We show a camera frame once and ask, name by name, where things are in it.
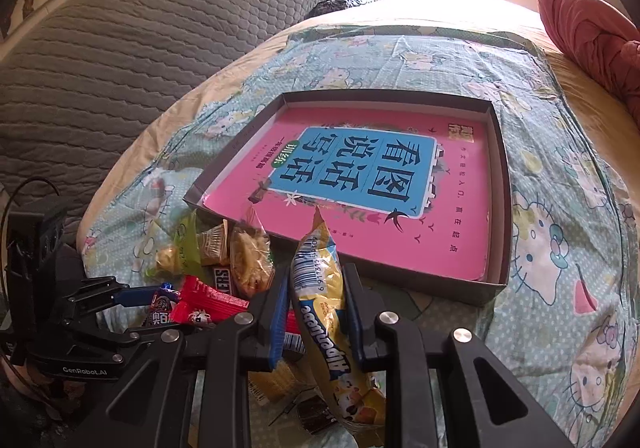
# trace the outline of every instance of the green label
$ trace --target green label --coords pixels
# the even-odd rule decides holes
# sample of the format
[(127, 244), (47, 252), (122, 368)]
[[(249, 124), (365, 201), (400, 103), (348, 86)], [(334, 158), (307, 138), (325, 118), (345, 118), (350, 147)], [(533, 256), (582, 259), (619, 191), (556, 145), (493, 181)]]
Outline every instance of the green label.
[(271, 167), (278, 168), (284, 165), (285, 162), (289, 159), (289, 156), (293, 154), (293, 151), (298, 148), (299, 144), (300, 142), (297, 139), (294, 139), (293, 141), (287, 143), (271, 162)]

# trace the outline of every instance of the pink book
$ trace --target pink book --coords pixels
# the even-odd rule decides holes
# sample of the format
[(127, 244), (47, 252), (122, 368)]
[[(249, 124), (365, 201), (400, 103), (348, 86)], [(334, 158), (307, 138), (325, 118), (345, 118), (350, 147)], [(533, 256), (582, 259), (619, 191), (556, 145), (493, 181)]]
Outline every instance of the pink book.
[(201, 203), (299, 241), (321, 210), (338, 252), (484, 281), (490, 235), (486, 124), (354, 107), (286, 107), (220, 172)]

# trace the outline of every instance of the red pillow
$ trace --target red pillow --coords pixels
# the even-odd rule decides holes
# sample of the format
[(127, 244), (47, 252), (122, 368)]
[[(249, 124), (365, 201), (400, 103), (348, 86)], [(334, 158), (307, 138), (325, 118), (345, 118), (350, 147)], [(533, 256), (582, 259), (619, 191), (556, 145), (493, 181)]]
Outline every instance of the red pillow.
[(640, 127), (640, 32), (603, 0), (538, 0), (553, 43), (625, 102)]

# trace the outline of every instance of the yellow snack bag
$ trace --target yellow snack bag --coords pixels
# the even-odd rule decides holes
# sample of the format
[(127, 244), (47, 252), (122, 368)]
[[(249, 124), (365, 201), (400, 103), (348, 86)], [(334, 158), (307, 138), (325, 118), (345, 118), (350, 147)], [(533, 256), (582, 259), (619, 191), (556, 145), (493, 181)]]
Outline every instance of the yellow snack bag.
[(342, 332), (347, 324), (340, 327), (340, 320), (346, 320), (342, 271), (334, 240), (318, 209), (313, 230), (296, 250), (290, 283), (293, 310), (324, 401), (359, 446), (382, 446), (385, 397), (372, 374), (356, 366), (349, 339)]

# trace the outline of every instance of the barcode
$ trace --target barcode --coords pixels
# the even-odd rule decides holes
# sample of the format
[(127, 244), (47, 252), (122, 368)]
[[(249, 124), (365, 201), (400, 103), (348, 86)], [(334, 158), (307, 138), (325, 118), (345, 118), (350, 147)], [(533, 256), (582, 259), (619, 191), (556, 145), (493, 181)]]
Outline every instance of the barcode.
[(293, 351), (304, 354), (305, 346), (302, 343), (302, 336), (300, 336), (299, 334), (284, 333), (283, 349), (286, 351)]
[(323, 277), (316, 271), (316, 255), (315, 251), (299, 251), (293, 259), (293, 289), (296, 292), (313, 288), (313, 293), (324, 293)]
[(252, 396), (254, 396), (255, 401), (257, 401), (260, 406), (264, 406), (269, 402), (267, 396), (265, 396), (264, 393), (255, 384), (252, 383), (251, 380), (249, 380), (249, 392), (252, 394)]

